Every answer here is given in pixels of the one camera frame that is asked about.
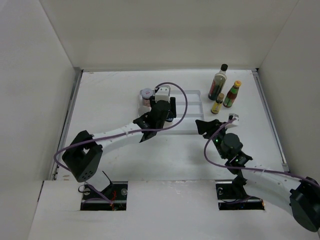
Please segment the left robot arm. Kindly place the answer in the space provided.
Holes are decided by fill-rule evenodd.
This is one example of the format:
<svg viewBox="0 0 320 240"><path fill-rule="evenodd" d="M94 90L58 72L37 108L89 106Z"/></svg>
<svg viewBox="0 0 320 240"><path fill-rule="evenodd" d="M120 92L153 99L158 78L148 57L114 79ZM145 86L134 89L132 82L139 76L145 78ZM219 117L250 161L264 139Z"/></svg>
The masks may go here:
<svg viewBox="0 0 320 240"><path fill-rule="evenodd" d="M77 182L93 186L100 199L108 199L112 195L112 186L111 180L99 169L102 156L126 145L151 139L157 134L151 129L163 129L166 120L171 122L176 117L176 98L171 97L169 102L159 100L151 104L151 111L122 128L99 134L81 131L71 144L91 142L70 147L63 153L62 160Z"/></svg>

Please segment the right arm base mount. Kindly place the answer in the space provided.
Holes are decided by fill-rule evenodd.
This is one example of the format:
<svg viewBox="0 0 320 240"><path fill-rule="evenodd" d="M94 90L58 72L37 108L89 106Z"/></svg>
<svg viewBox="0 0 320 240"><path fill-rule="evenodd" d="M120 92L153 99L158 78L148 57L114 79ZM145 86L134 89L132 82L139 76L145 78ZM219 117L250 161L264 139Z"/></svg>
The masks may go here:
<svg viewBox="0 0 320 240"><path fill-rule="evenodd" d="M221 211L265 210L262 199L248 195L242 186L236 186L232 181L217 181L215 187Z"/></svg>

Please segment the orange spice jar white lid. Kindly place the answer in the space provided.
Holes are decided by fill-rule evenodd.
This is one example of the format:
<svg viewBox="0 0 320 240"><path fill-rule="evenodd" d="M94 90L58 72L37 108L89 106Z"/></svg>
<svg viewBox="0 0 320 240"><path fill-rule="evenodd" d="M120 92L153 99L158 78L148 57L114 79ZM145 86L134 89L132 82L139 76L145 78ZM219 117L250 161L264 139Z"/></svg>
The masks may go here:
<svg viewBox="0 0 320 240"><path fill-rule="evenodd" d="M145 107L150 107L150 98L153 96L154 91L150 88L144 88L141 90L142 105Z"/></svg>

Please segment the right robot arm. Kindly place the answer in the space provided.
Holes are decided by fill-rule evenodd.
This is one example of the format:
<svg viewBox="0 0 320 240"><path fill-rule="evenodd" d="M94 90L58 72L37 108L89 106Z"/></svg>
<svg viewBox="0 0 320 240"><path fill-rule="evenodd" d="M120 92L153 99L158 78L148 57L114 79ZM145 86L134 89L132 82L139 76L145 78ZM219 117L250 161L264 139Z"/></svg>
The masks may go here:
<svg viewBox="0 0 320 240"><path fill-rule="evenodd" d="M320 185L311 177L301 177L289 172L263 167L247 167L252 157L242 150L243 144L227 128L237 118L231 116L227 122L196 120L199 135L212 142L225 160L222 168L229 170L235 179L232 192L238 198L246 195L266 200L289 213L295 221L310 232L320 229Z"/></svg>

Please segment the dark soy sauce bottle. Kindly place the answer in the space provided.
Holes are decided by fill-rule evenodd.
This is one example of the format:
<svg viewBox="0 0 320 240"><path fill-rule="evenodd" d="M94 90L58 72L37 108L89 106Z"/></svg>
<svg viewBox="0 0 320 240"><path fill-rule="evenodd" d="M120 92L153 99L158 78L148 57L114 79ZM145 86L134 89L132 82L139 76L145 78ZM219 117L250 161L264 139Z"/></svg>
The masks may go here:
<svg viewBox="0 0 320 240"><path fill-rule="evenodd" d="M222 64L218 73L214 75L212 80L212 84L210 86L210 90L208 93L208 98L212 101L215 101L218 95L221 93L225 82L227 80L226 71L228 69L227 64Z"/></svg>

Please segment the red sauce bottle yellow cap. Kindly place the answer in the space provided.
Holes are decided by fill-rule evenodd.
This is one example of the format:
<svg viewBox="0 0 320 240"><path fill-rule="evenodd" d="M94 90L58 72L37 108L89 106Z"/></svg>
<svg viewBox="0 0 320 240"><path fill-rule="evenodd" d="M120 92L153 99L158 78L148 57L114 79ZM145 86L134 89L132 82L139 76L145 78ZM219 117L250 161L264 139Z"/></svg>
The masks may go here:
<svg viewBox="0 0 320 240"><path fill-rule="evenodd" d="M230 88L228 91L224 101L223 101L223 106L225 108L231 108L238 96L239 88L242 85L242 82L239 80L236 80L233 84L233 86Z"/></svg>

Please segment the blue label jar silver lid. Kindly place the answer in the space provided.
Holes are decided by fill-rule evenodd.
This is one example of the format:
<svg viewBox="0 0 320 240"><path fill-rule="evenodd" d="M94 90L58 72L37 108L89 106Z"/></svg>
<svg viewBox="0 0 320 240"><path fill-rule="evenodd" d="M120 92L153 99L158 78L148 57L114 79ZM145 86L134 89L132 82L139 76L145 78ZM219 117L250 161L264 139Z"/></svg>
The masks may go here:
<svg viewBox="0 0 320 240"><path fill-rule="evenodd" d="M139 116L142 116L148 112L151 111L151 107L150 106L146 106L146 105L140 105L139 108L138 108L138 115Z"/></svg>

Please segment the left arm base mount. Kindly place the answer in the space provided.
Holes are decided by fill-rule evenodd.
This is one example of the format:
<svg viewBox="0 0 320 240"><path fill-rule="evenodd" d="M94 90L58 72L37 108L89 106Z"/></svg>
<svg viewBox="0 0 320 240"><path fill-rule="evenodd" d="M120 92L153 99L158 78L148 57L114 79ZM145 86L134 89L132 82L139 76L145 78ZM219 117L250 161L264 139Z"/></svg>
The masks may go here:
<svg viewBox="0 0 320 240"><path fill-rule="evenodd" d="M112 182L103 191L93 190L88 184L78 187L81 211L125 211L127 209L128 182Z"/></svg>

